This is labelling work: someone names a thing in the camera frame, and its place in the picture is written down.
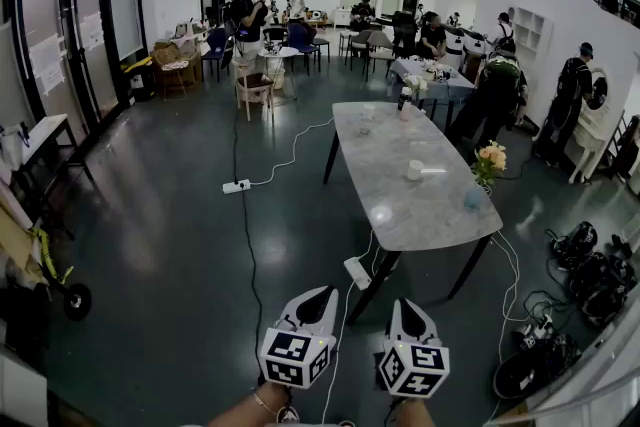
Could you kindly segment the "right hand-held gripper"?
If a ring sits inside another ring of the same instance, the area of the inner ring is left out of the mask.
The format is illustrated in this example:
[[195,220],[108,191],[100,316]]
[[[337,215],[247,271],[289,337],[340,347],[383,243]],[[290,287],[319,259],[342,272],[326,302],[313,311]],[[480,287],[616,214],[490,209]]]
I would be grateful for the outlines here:
[[435,321],[414,302],[396,299],[386,338],[376,384],[394,397],[431,398],[450,374],[450,351],[441,347]]

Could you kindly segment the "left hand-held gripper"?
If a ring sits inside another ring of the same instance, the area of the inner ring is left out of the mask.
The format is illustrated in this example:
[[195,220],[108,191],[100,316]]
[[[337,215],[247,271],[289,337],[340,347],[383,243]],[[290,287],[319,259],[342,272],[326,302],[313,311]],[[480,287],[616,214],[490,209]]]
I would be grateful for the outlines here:
[[338,290],[322,286],[290,300],[267,329],[259,349],[265,379],[286,387],[309,389],[332,362]]

